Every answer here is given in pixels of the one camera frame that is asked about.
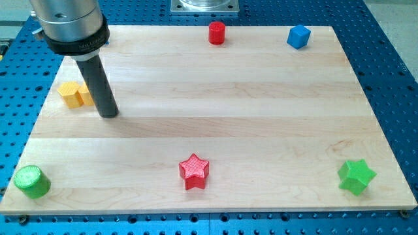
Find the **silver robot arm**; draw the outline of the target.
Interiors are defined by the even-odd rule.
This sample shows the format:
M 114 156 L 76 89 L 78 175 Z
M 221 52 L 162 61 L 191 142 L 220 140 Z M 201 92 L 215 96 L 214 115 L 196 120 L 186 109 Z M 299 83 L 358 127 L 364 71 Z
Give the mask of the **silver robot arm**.
M 56 54 L 87 61 L 99 55 L 110 31 L 98 0 L 30 0 L 32 17 L 40 24 L 33 32 Z

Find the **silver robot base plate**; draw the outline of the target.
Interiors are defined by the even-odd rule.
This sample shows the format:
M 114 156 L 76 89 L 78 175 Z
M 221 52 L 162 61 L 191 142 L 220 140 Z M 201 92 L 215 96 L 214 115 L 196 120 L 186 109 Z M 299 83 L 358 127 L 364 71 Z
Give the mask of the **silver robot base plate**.
M 192 12 L 239 12 L 239 0 L 171 0 L 170 11 Z

